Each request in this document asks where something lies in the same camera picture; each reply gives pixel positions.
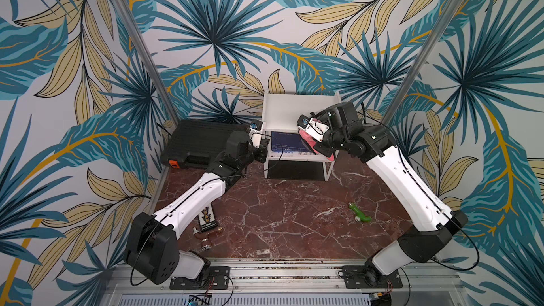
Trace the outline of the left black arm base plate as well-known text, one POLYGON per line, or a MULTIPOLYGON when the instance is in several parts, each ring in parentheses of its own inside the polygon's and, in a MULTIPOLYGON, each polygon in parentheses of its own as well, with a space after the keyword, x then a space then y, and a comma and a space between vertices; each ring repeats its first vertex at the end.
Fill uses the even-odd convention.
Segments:
POLYGON ((170 290, 227 290, 232 287, 230 267, 206 263, 204 270, 195 279, 172 276, 170 290))

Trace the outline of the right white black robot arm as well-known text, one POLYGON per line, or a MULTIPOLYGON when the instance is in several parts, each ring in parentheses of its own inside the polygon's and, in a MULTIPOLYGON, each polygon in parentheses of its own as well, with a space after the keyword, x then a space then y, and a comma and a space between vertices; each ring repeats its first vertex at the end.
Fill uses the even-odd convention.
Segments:
POLYGON ((433 259, 468 223, 464 212, 450 209, 413 170, 389 128, 360 120, 352 103, 338 103, 312 115, 307 131, 313 133, 314 151, 330 157, 342 150, 367 164, 412 220, 408 231, 368 259, 370 278, 378 280, 412 262, 433 259))

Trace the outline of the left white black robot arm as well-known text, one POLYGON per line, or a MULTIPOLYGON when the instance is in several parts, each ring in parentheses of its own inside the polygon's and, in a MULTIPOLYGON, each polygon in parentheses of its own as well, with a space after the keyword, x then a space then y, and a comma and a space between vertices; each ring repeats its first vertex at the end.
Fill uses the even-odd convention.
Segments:
POLYGON ((213 201, 222 197, 247 174, 253 162, 268 155, 266 135, 254 129, 233 132, 225 149, 181 197, 164 208, 138 215, 127 238, 124 261, 145 279, 160 285, 171 277, 200 283, 209 276, 210 262, 195 252, 178 248, 185 229, 213 201))

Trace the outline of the pink cloth with black trim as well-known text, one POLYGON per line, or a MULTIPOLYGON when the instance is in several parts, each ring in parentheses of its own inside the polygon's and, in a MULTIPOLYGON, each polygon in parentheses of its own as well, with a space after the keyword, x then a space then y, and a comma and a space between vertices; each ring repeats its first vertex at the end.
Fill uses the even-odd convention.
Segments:
POLYGON ((313 152, 314 154, 320 154, 330 161, 334 161, 336 159, 336 154, 333 149, 325 147, 322 143, 319 143, 316 139, 314 139, 310 134, 306 133, 304 130, 299 130, 298 134, 302 138, 303 143, 305 144, 307 149, 313 152))

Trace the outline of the white two-tier bookshelf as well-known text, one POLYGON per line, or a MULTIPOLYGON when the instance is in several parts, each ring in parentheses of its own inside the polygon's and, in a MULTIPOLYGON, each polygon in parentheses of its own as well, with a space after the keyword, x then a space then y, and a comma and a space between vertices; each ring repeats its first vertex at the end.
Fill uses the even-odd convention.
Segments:
POLYGON ((273 151, 281 133, 299 138, 297 121, 301 115, 310 116, 341 101, 338 93, 332 96, 296 95, 266 92, 263 99, 263 132, 271 139, 265 161, 266 179, 328 181, 334 161, 312 152, 273 151))

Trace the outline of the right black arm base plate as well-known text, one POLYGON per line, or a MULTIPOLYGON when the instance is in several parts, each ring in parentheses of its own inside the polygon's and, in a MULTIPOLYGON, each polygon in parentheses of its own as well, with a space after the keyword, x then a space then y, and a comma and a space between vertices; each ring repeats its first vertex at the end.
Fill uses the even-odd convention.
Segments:
POLYGON ((372 264, 342 266, 338 275, 347 289, 392 290, 403 287, 398 270, 384 276, 372 264))

